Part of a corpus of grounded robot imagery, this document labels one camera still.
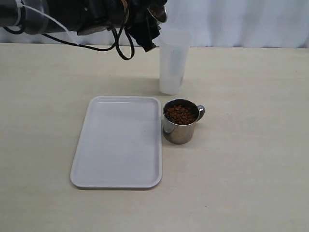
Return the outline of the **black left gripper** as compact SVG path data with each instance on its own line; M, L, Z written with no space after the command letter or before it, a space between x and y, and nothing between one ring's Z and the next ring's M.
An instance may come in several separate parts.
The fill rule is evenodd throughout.
M148 0L78 0L80 24L77 35L127 29L131 36L150 35L147 22Z

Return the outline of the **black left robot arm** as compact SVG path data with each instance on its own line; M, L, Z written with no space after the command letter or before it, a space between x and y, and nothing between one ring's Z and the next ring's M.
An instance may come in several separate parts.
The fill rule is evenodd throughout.
M1 27L18 26L24 33L49 34L74 31L79 36L140 25L148 15L139 0L15 0L0 2Z

